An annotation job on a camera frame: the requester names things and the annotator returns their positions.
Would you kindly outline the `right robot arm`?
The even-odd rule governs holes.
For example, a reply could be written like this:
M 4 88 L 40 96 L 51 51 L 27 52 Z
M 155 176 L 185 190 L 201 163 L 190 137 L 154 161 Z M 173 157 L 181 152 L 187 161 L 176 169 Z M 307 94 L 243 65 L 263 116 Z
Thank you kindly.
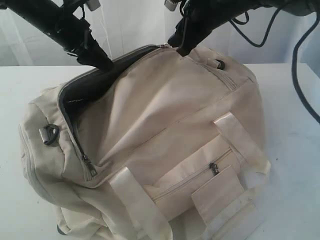
M 175 27 L 175 32 L 167 43 L 177 48 L 181 56 L 187 56 L 213 30 L 225 23 L 234 29 L 252 46 L 261 48 L 265 45 L 271 27 L 280 11 L 294 16 L 304 17 L 313 12 L 320 12 L 318 0 L 166 0 L 164 6 L 171 12 L 179 7 L 182 19 Z M 261 43 L 251 41 L 239 26 L 246 25 L 250 10 L 276 8 L 272 15 Z

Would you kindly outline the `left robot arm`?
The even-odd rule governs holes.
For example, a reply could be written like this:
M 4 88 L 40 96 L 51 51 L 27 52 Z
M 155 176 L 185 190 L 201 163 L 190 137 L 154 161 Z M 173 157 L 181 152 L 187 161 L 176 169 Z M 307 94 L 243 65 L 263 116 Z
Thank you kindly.
M 98 0 L 64 0 L 61 6 L 51 0 L 2 0 L 0 8 L 10 9 L 47 35 L 81 65 L 103 71 L 113 68 L 113 62 L 92 36 L 85 19 L 85 9 L 97 10 Z

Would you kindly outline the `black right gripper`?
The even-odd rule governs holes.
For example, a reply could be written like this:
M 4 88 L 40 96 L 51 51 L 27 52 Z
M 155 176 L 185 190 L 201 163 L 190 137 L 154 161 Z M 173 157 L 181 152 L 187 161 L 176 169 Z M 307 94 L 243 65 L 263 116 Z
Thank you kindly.
M 187 56 L 214 29 L 250 9 L 249 0 L 189 0 L 168 44 Z

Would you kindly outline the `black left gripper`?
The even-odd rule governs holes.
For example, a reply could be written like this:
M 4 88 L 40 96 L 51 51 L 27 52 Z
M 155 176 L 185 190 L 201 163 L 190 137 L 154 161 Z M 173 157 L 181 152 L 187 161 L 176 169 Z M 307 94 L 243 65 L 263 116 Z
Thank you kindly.
M 59 6 L 52 0 L 43 0 L 42 32 L 71 55 L 81 65 L 110 71 L 114 63 L 92 36 L 85 19 L 86 0 L 64 0 Z

